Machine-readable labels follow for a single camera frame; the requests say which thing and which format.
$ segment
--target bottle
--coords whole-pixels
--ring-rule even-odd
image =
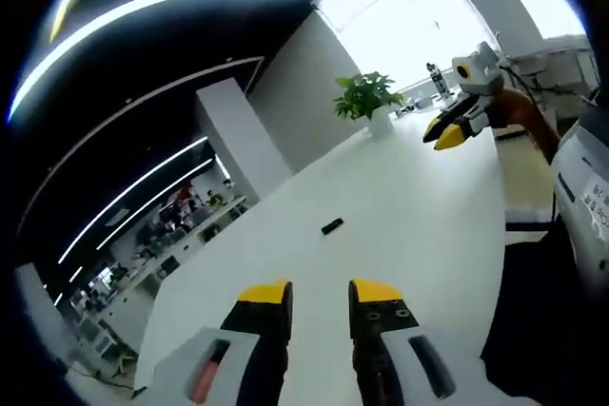
[[[442,72],[440,71],[438,66],[436,66],[435,64],[427,63],[427,70],[431,75],[431,81],[433,81],[434,85],[436,85],[436,89],[438,90],[440,95],[443,98],[449,97],[450,91],[448,90],[448,86],[446,85]]]

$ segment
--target black ceiling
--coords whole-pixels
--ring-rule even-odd
[[[129,0],[78,0],[58,38],[49,46],[51,0],[15,4],[31,18],[32,68],[54,46],[99,14]],[[38,82],[11,123],[13,226],[49,171],[108,117],[152,90],[189,74],[244,58],[243,64],[195,78],[135,106],[78,148],[48,180],[25,219],[16,261],[34,261],[52,295],[66,287],[75,267],[93,265],[94,245],[107,234],[91,228],[66,261],[69,243],[116,195],[162,160],[204,135],[194,115],[195,90],[234,77],[243,90],[311,12],[311,0],[172,0],[123,17],[72,49]],[[26,55],[20,56],[24,62]],[[15,71],[20,66],[15,63]],[[185,154],[154,180],[138,186],[126,205],[134,208],[190,170],[210,151]]]

